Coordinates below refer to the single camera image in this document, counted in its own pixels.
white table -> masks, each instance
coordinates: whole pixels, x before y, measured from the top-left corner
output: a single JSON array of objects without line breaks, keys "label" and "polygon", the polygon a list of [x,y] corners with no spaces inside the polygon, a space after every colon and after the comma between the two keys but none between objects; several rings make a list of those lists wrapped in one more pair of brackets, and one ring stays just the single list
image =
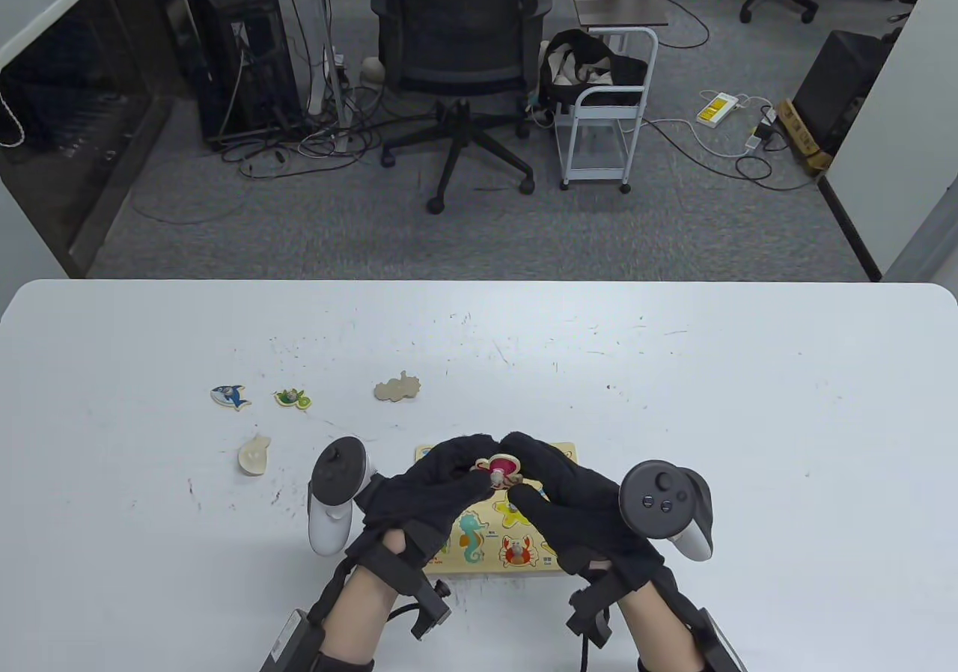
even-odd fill
[{"label": "white table", "polygon": [[[954,664],[958,308],[934,286],[53,281],[0,323],[0,669],[256,672],[332,563],[305,484],[336,436],[386,473],[459,433],[701,471],[716,554],[664,548],[752,672]],[[415,401],[376,382],[421,377]],[[240,412],[210,400],[246,385]],[[277,406],[304,385],[306,413]],[[236,450],[273,437],[243,477]],[[449,580],[383,670],[578,668],[571,578]],[[590,669],[634,670],[622,620]],[[493,645],[499,651],[493,652]]]}]

floor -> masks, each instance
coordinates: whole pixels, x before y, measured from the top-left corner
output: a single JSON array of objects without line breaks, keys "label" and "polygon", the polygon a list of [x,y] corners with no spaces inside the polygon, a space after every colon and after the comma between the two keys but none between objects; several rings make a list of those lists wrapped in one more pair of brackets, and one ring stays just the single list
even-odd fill
[{"label": "floor", "polygon": [[[707,23],[712,38],[698,49],[661,49],[647,117],[694,117],[704,103],[702,88],[774,101],[794,95],[829,31],[881,35],[891,28],[886,16],[907,9],[884,0],[817,0],[817,18],[803,25],[791,4],[763,0],[753,22],[742,25],[742,0],[677,1]],[[333,0],[333,37],[353,73],[376,52],[368,2]],[[671,25],[661,33],[663,42],[700,40],[697,23],[666,5]],[[546,35],[574,25],[572,2],[554,0]],[[420,104],[394,102],[403,105],[410,111]],[[702,134],[712,148],[740,151],[756,119],[757,111],[739,111]],[[688,129],[662,125],[692,156],[733,173],[731,160],[705,154]],[[453,175],[445,213],[433,217],[424,203],[439,178],[442,146],[400,151],[392,169],[381,168],[373,153],[340,171],[253,182],[199,144],[195,110],[184,103],[174,110],[90,275],[866,279],[815,186],[772,192],[722,178],[646,127],[632,194],[620,194],[612,183],[573,183],[561,191],[547,131],[534,129],[527,141],[507,130],[496,135],[534,166],[536,193],[519,195],[512,170],[470,146]],[[808,180],[787,151],[767,159],[774,168],[770,186]],[[746,170],[759,175],[759,165],[752,165]]]}]

vr controller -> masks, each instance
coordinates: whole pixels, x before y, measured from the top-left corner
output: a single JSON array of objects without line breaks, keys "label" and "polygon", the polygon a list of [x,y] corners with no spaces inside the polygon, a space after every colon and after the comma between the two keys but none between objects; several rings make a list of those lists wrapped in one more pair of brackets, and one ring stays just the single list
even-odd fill
[{"label": "vr controller", "polygon": [[[309,545],[316,555],[339,555],[353,522],[353,500],[360,508],[376,466],[362,441],[340,437],[320,454],[307,497]],[[619,487],[622,519],[637,535],[668,540],[690,560],[712,557],[712,496],[694,470],[663,460],[639,463]]]}]

metal cart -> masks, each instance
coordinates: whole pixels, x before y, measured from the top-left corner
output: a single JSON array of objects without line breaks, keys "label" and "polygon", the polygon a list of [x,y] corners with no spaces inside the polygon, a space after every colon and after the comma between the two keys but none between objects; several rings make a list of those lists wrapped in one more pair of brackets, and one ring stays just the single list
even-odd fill
[{"label": "metal cart", "polygon": [[[555,113],[555,143],[562,166],[560,189],[568,190],[571,180],[620,180],[619,190],[629,193],[629,170],[635,158],[642,115],[649,100],[658,55],[658,36],[651,28],[590,28],[589,33],[601,36],[615,53],[625,55],[629,36],[642,33],[650,38],[649,69],[642,86],[593,86],[579,95],[567,112]],[[589,106],[588,98],[599,93],[642,94],[633,106]],[[623,121],[632,128],[623,128]]]}]

hand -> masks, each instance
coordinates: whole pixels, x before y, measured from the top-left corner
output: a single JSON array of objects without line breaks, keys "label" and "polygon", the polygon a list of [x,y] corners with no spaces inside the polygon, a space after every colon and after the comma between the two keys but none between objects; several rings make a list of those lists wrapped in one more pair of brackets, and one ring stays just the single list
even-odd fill
[{"label": "hand", "polygon": [[[649,582],[663,565],[653,544],[626,526],[619,514],[619,486],[612,480],[524,433],[509,433],[499,449],[519,459],[523,476],[542,483],[548,501],[526,484],[507,495],[560,560],[574,548],[589,549],[595,560],[608,560],[632,590]],[[589,576],[587,569],[579,574]]]},{"label": "hand", "polygon": [[[490,436],[462,436],[441,442],[408,471],[387,478],[379,485],[366,508],[366,529],[392,531],[411,519],[439,533],[435,549],[411,549],[404,557],[424,566],[449,538],[452,524],[469,505],[492,495],[488,471],[472,470],[476,459],[499,452]],[[394,549],[392,541],[385,540]]]}]

